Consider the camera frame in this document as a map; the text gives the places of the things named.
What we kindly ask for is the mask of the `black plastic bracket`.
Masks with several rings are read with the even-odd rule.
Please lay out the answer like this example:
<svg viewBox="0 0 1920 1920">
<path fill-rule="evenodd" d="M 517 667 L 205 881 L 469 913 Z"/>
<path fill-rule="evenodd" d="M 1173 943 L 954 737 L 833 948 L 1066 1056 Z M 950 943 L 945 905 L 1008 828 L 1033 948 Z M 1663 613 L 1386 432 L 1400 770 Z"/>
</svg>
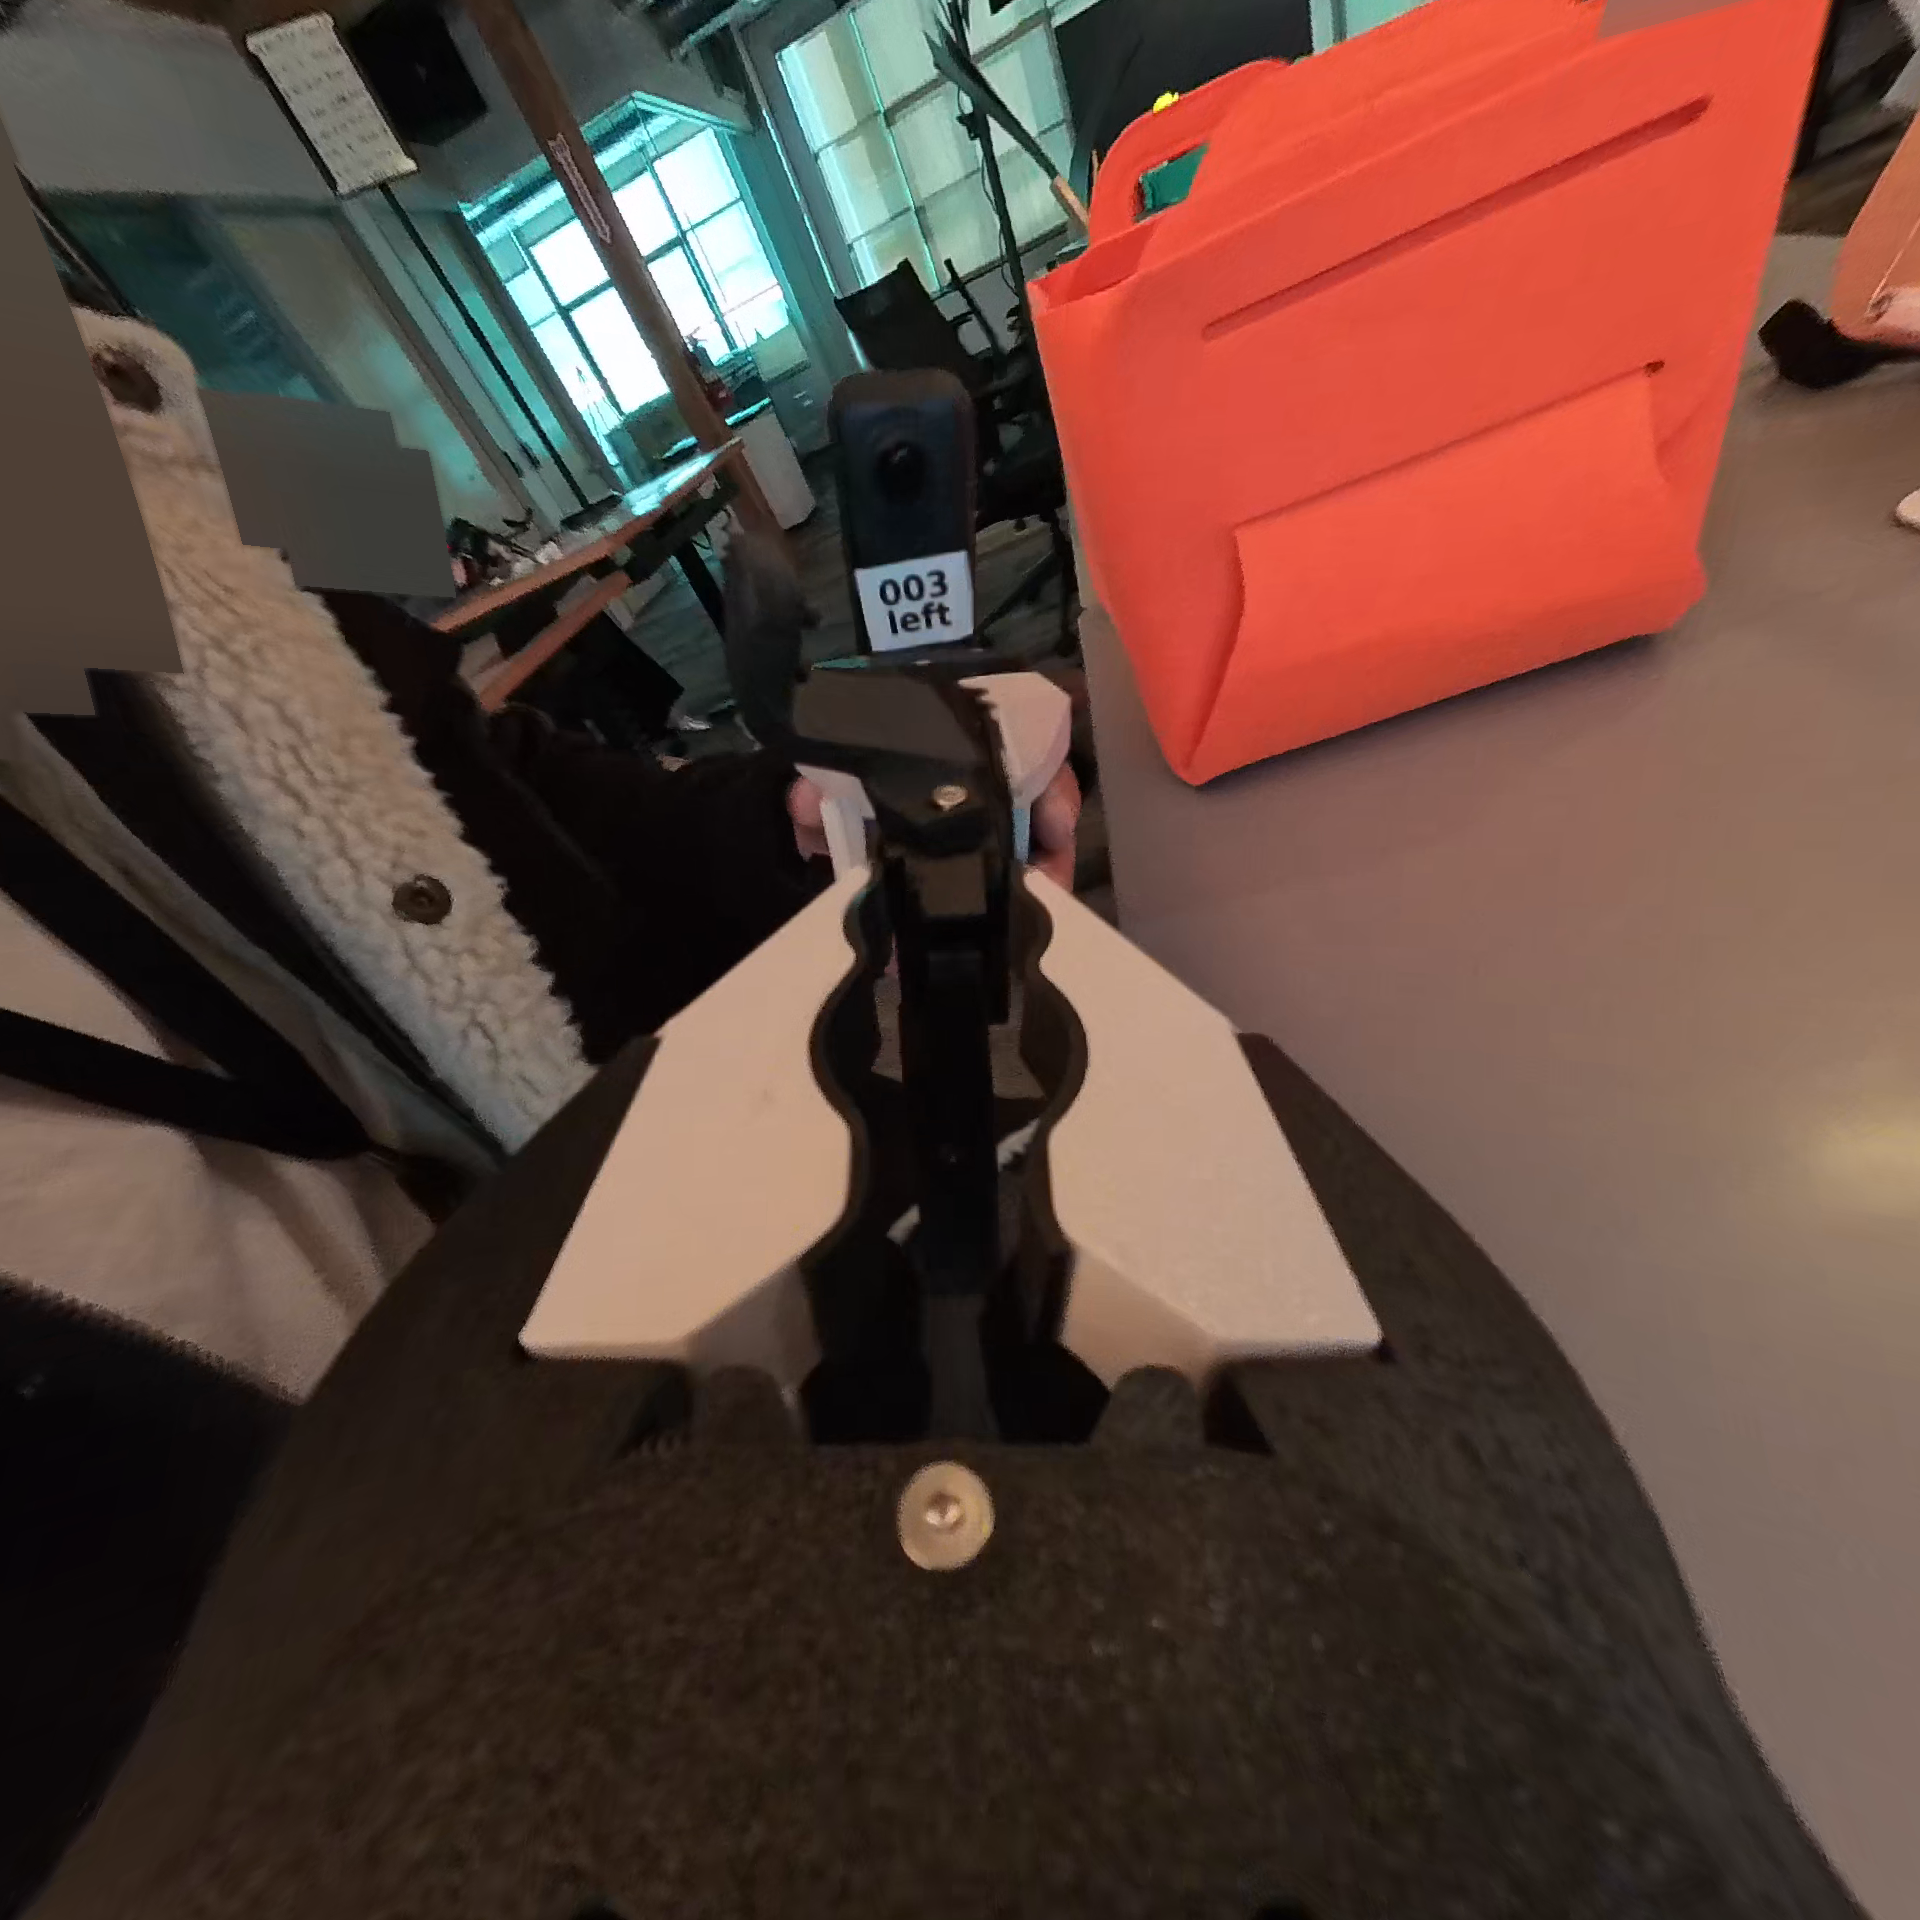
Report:
<svg viewBox="0 0 1920 1920">
<path fill-rule="evenodd" d="M 922 1289 L 925 1430 L 989 1440 L 981 1315 L 1000 1273 L 991 1030 L 1008 1002 L 1008 868 L 988 836 L 957 853 L 888 844 L 879 875 L 914 1153 L 906 1252 Z"/>
</svg>

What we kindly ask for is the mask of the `black wall speaker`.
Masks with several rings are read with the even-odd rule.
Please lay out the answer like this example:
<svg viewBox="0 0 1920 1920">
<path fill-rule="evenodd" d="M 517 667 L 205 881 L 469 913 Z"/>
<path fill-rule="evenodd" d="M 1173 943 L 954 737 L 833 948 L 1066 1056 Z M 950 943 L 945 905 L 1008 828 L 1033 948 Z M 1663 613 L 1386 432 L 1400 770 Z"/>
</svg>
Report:
<svg viewBox="0 0 1920 1920">
<path fill-rule="evenodd" d="M 408 147 L 439 148 L 486 119 L 486 96 L 442 5 L 376 5 L 343 30 L 343 42 Z"/>
</svg>

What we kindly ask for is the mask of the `wooden column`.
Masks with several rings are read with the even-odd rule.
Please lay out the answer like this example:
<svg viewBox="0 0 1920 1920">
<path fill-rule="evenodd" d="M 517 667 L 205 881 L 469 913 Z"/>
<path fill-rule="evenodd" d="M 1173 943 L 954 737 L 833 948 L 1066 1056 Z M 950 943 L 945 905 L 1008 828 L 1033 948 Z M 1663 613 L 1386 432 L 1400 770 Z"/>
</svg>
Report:
<svg viewBox="0 0 1920 1920">
<path fill-rule="evenodd" d="M 751 534 L 778 542 L 781 536 L 778 516 L 757 485 L 745 451 L 712 405 L 694 357 L 613 202 L 612 189 L 536 33 L 513 3 L 464 3 L 461 10 L 538 143 L 539 157 L 561 187 L 575 221 L 588 230 L 591 248 L 657 367 L 684 426 L 697 449 L 717 454 L 721 468 L 729 473 L 740 524 Z"/>
</svg>

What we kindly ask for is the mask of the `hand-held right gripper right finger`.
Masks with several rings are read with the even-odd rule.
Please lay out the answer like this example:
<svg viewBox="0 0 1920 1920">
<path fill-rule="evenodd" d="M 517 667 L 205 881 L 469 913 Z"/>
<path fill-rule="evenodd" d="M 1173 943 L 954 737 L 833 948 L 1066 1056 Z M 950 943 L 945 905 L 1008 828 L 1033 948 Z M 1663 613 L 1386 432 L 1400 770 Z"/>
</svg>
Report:
<svg viewBox="0 0 1920 1920">
<path fill-rule="evenodd" d="M 1083 1042 L 1044 1134 L 1068 1245 L 1058 1343 L 1104 1387 L 1379 1350 L 1379 1320 L 1233 1025 L 1048 876 L 1038 976 Z"/>
</svg>

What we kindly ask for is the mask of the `wooden table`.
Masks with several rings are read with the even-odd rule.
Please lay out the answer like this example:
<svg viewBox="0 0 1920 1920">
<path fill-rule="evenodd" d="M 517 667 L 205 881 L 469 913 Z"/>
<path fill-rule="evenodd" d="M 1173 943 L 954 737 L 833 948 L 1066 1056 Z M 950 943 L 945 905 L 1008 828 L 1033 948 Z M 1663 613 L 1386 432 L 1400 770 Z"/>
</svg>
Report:
<svg viewBox="0 0 1920 1920">
<path fill-rule="evenodd" d="M 605 512 L 564 540 L 556 558 L 469 589 L 430 626 L 465 652 L 492 648 L 464 683 L 486 713 L 502 713 L 551 668 L 601 616 L 662 568 L 695 558 L 695 545 L 725 516 L 749 476 L 745 445 L 679 460 L 612 501 Z"/>
</svg>

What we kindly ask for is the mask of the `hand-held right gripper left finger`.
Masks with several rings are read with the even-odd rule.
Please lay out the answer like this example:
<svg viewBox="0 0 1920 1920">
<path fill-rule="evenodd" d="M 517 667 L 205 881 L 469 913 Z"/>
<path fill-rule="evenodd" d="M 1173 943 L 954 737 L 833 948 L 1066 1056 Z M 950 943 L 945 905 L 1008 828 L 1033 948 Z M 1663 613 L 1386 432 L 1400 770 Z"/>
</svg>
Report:
<svg viewBox="0 0 1920 1920">
<path fill-rule="evenodd" d="M 860 1129 L 814 1060 L 856 980 L 869 876 L 843 876 L 655 1035 L 519 1349 L 806 1380 L 876 1332 L 900 1263 L 861 1227 Z"/>
</svg>

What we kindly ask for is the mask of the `orange fabric bag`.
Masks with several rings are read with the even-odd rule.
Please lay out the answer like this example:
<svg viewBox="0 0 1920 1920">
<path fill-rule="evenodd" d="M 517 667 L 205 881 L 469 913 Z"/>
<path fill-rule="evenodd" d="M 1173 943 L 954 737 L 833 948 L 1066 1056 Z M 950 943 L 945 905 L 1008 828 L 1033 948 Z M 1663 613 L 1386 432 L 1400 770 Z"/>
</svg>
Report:
<svg viewBox="0 0 1920 1920">
<path fill-rule="evenodd" d="M 1116 135 L 1027 303 L 1173 776 L 1692 611 L 1825 15 L 1421 5 Z"/>
</svg>

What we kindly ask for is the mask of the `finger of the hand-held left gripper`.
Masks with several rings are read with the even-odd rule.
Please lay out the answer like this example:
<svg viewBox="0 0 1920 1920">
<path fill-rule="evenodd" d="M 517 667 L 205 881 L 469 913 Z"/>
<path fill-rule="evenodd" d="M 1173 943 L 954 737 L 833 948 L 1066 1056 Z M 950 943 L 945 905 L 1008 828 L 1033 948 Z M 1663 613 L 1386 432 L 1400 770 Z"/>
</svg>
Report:
<svg viewBox="0 0 1920 1920">
<path fill-rule="evenodd" d="M 793 835 L 803 857 L 824 857 L 831 868 L 868 868 L 865 788 L 851 775 L 796 766 Z"/>
<path fill-rule="evenodd" d="M 1074 733 L 1068 691 L 1023 670 L 967 676 L 959 688 L 985 708 L 1015 815 L 1032 815 L 1068 762 Z"/>
</svg>

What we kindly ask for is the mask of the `white wall chart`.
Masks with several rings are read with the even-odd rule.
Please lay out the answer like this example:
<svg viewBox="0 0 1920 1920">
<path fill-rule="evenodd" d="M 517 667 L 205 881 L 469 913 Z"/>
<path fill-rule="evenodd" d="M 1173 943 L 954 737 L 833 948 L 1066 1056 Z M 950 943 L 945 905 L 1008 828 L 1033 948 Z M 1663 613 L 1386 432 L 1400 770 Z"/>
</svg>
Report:
<svg viewBox="0 0 1920 1920">
<path fill-rule="evenodd" d="M 241 47 L 338 201 L 420 174 L 328 12 L 257 29 Z"/>
</svg>

